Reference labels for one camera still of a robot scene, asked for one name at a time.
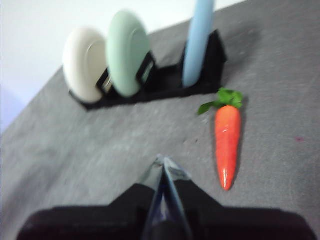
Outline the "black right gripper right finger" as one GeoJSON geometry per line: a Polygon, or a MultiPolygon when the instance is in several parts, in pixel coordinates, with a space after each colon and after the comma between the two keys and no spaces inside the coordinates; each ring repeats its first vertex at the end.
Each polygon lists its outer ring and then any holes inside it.
{"type": "Polygon", "coordinates": [[[225,206],[196,185],[188,172],[163,157],[178,212],[195,240],[315,240],[307,221],[277,208],[225,206]]]}

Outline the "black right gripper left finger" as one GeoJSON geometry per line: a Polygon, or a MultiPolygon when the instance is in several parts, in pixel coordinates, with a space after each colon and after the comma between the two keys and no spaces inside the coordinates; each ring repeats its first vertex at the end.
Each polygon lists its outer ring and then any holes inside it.
{"type": "Polygon", "coordinates": [[[57,206],[29,216],[19,240],[113,240],[139,238],[163,173],[163,156],[108,205],[57,206]]]}

